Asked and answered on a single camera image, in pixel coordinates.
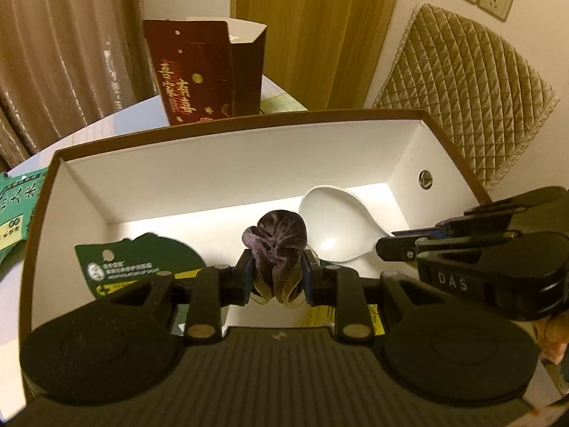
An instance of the green paper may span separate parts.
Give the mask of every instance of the green paper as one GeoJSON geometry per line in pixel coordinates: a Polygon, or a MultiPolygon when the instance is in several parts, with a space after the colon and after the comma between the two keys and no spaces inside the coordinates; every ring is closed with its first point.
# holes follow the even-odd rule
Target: green paper
{"type": "Polygon", "coordinates": [[[28,239],[30,221],[47,169],[9,178],[0,174],[0,263],[18,242],[28,239]]]}
{"type": "Polygon", "coordinates": [[[96,298],[109,295],[139,279],[160,271],[176,278],[192,277],[206,266],[186,244],[145,233],[136,239],[75,246],[75,254],[91,292],[96,298]]]}

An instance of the crumpled cloth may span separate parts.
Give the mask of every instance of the crumpled cloth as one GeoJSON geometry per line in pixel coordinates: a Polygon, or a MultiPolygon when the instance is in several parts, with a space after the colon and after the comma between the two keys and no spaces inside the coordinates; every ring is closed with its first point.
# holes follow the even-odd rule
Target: crumpled cloth
{"type": "Polygon", "coordinates": [[[253,293],[252,299],[264,305],[275,296],[288,308],[300,305],[301,253],[307,243],[302,217],[287,210],[268,212],[241,239],[255,258],[253,285],[258,295],[253,293]]]}

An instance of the open box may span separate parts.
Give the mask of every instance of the open box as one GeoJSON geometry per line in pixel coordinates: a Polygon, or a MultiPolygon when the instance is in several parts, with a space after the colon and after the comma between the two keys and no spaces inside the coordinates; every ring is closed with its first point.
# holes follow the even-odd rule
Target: open box
{"type": "MultiPolygon", "coordinates": [[[[58,151],[36,206],[22,278],[21,339],[94,299],[74,247],[145,232],[234,265],[241,234],[271,209],[298,209],[316,185],[351,188],[391,231],[432,226],[488,202],[422,111],[288,112],[168,127],[58,151]],[[433,185],[424,190],[419,174],[433,185]]],[[[362,276],[385,265],[352,262],[362,276]]],[[[229,325],[294,326],[306,307],[232,307],[229,325]]]]}

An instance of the metal rivet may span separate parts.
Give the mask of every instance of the metal rivet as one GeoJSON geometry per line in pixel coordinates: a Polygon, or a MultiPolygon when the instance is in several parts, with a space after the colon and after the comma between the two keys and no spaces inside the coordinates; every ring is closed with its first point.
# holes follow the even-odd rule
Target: metal rivet
{"type": "Polygon", "coordinates": [[[186,333],[194,339],[209,339],[215,334],[215,328],[210,325],[192,325],[186,333]]]}
{"type": "Polygon", "coordinates": [[[342,333],[351,339],[365,339],[372,333],[372,330],[366,325],[351,324],[344,326],[342,333]]]}
{"type": "Polygon", "coordinates": [[[431,189],[432,187],[432,175],[429,170],[423,170],[419,174],[419,184],[423,189],[431,189]]]}

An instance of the ceramic spoon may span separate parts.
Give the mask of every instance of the ceramic spoon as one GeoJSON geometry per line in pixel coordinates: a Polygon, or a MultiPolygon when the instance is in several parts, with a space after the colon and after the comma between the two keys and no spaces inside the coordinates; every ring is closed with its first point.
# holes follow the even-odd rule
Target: ceramic spoon
{"type": "Polygon", "coordinates": [[[316,186],[302,198],[298,213],[306,223],[308,245],[331,262],[347,262],[374,250],[391,236],[363,202],[345,189],[316,186]]]}

